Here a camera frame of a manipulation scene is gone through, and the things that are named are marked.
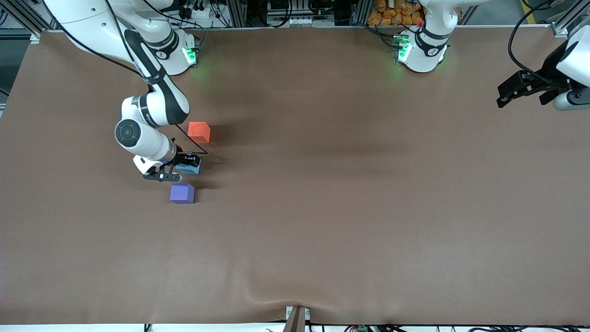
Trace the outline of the aluminium frame strut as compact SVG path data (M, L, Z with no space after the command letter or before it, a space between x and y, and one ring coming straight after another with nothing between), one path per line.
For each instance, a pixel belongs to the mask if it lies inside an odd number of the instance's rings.
M57 27L44 0L0 0L0 40L38 39Z
M556 38L566 38L568 27L578 17L584 16L590 11L590 0L574 0L567 10L549 18L548 22Z

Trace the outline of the white power strip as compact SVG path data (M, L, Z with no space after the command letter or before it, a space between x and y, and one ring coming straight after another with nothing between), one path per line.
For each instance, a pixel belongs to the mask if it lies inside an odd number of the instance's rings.
M211 3L206 6L205 0L177 0L177 4L181 19L220 18L220 13L212 7Z

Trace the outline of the orange foam block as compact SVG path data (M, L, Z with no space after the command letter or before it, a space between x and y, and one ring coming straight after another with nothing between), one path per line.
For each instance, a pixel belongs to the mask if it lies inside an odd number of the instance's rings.
M190 139L198 142L209 144L211 140L211 128L204 121L191 121L187 129Z

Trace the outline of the grey electronics rack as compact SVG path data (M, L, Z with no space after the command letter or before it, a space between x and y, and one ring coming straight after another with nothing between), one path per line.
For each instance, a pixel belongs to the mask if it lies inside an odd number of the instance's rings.
M258 15L272 28L332 27L335 0L260 0Z

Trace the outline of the purple foam block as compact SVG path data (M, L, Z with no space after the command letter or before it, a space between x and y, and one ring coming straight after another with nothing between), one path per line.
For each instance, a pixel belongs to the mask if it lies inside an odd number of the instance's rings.
M193 204L195 192L194 186L189 183L172 183L169 200L175 204Z

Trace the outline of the metal table clamp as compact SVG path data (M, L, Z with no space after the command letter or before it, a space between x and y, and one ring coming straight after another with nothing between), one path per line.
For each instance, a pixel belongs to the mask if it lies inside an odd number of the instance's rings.
M286 324L283 332L307 332L310 311L303 306L286 307Z

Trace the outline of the bag of orange items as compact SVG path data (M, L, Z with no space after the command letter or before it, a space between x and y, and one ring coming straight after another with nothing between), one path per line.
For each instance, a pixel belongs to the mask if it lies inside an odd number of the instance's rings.
M425 9L418 0L372 0L366 24L369 26L419 26Z

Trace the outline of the brown table mat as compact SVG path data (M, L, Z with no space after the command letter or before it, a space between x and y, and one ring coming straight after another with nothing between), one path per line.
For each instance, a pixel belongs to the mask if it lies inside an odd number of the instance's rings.
M213 31L174 82L196 202L115 141L137 75L59 32L0 118L0 324L590 326L590 111L496 106L510 28L428 74L362 28Z

